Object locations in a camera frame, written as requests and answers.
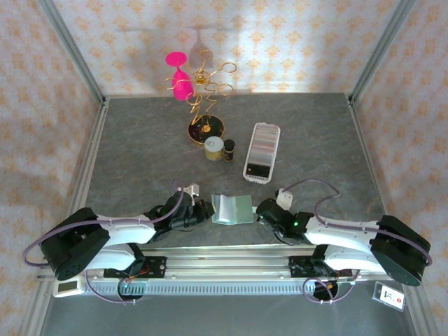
round black base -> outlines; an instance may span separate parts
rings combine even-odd
[[[325,284],[327,286],[329,284],[333,285],[332,288],[330,288],[330,292],[333,294],[333,297],[336,298],[337,288],[338,288],[337,282],[329,281],[329,282],[326,282]],[[316,289],[314,290],[313,296],[319,301],[320,300],[322,300],[322,301],[330,301],[331,300],[331,297],[329,296],[327,290],[322,286],[316,287]]]
[[[224,135],[223,121],[214,115],[203,115],[194,125],[188,125],[188,136],[197,144],[203,145],[209,137],[222,137]]]

black cable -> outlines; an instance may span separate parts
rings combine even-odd
[[[173,231],[179,231],[179,232],[192,232],[192,231],[193,231],[193,229],[191,229],[191,230],[171,229],[171,230],[173,230]]]
[[[277,236],[277,233],[275,232],[275,230],[273,230],[273,233],[274,233],[274,236],[277,238],[277,240],[278,240],[279,242],[281,242],[281,243],[283,243],[283,244],[286,244],[286,245],[289,245],[289,246],[294,246],[293,243],[288,243],[288,242],[286,242],[286,241],[284,241],[284,240],[281,240],[281,239],[279,238],[279,236]]]

gray floor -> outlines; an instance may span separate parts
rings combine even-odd
[[[87,206],[105,216],[134,216],[172,195],[171,182],[198,183],[211,193],[247,195],[256,206],[298,179],[319,177],[336,185],[339,199],[322,207],[336,219],[380,219],[382,207],[343,94],[269,94],[223,99],[214,110],[225,138],[237,143],[234,162],[211,162],[186,133],[192,116],[173,98],[112,99],[94,166]],[[272,181],[242,177],[253,126],[280,126]],[[311,211],[329,193],[322,185],[294,190],[294,211]],[[276,243],[270,230],[252,223],[209,222],[193,232],[172,232],[156,246],[223,246]],[[51,298],[42,335],[413,335],[400,313],[372,300],[373,283],[357,284],[331,306],[303,296],[148,297],[135,307],[96,297]]]
[[[339,199],[323,204],[323,215],[356,221],[379,220],[381,202],[372,182],[343,94],[242,95],[222,99],[213,110],[234,139],[234,161],[212,162],[186,129],[192,116],[173,98],[112,99],[94,166],[87,205],[96,214],[135,216],[172,195],[171,183],[198,183],[201,197],[211,193],[252,195],[257,206],[275,190],[299,179],[319,177],[337,186]],[[245,181],[242,172],[253,126],[281,128],[274,174],[267,185]],[[331,190],[315,183],[293,190],[293,211],[311,211]],[[257,223],[224,226],[207,221],[194,232],[170,232],[153,247],[225,246],[277,243]]]

aluminum frame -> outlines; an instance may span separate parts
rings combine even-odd
[[[244,246],[210,246],[189,248],[142,248],[145,256],[165,256],[165,276],[161,279],[135,279],[130,286],[140,291],[160,287],[160,290],[149,290],[144,294],[185,295],[182,288],[186,286],[213,287],[222,284],[243,286],[244,293],[263,294],[301,294],[301,286],[307,279],[292,278],[289,267],[290,256],[310,256],[315,246],[299,245],[286,246],[283,244],[244,245]],[[55,280],[50,269],[45,269],[40,275],[41,281]],[[321,277],[322,280],[335,278]],[[384,273],[362,271],[358,281],[390,280]],[[89,281],[96,291],[101,294],[116,294],[117,279],[105,279],[102,270],[90,270]],[[353,282],[351,276],[341,276],[340,282]],[[275,290],[259,290],[260,287]],[[290,286],[298,287],[291,291]]]
[[[70,54],[73,62],[78,68],[81,76],[84,78],[87,86],[89,87],[90,92],[93,97],[98,100],[99,103],[104,102],[104,96],[99,89],[99,86],[95,80],[95,77],[89,70],[89,66],[87,62],[84,60],[83,54],[78,49],[78,46],[75,43],[73,36],[70,34],[69,29],[65,25],[64,19],[57,9],[53,0],[38,0],[40,3],[43,12],[47,16],[51,25],[55,29],[57,35],[59,36],[61,42],[64,44],[67,52]]]
[[[384,206],[384,197],[382,195],[381,190],[378,188],[378,178],[373,169],[372,161],[370,159],[370,155],[364,142],[363,131],[358,121],[358,116],[355,110],[356,108],[355,104],[353,104],[353,102],[350,102],[348,98],[347,103],[349,105],[351,117],[353,118],[353,123],[355,124],[356,132],[358,133],[358,138],[360,140],[365,159],[367,160],[367,165],[369,167],[373,183],[375,185],[375,188],[377,189],[379,198],[381,200],[383,211],[385,214],[388,214],[386,211],[386,207]],[[422,284],[419,287],[402,285],[402,290],[406,294],[407,306],[409,307],[409,314],[411,315],[411,320],[414,325],[416,334],[419,336],[439,335],[437,328],[435,326],[434,317],[431,313],[431,306],[429,305],[428,298],[426,297],[424,285]]]
[[[398,4],[394,14],[392,15],[391,21],[389,21],[386,30],[379,39],[379,42],[375,49],[373,50],[372,56],[367,62],[358,82],[356,83],[353,92],[351,93],[351,101],[356,103],[361,97],[365,87],[369,83],[370,79],[373,77],[375,70],[379,66],[379,63],[384,58],[389,46],[392,44],[395,36],[401,28],[401,25],[407,18],[407,15],[411,11],[415,0],[401,0]]]

orange floral pattern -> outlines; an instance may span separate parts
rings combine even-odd
[[[0,333],[18,335],[36,284],[21,253],[66,216],[98,103],[37,1],[0,20]]]
[[[238,92],[350,92],[399,0],[67,0],[57,6],[105,95],[164,96],[165,56],[210,49]]]
[[[388,211],[432,245],[423,284],[441,335],[448,322],[447,17],[445,0],[416,2],[357,106]]]

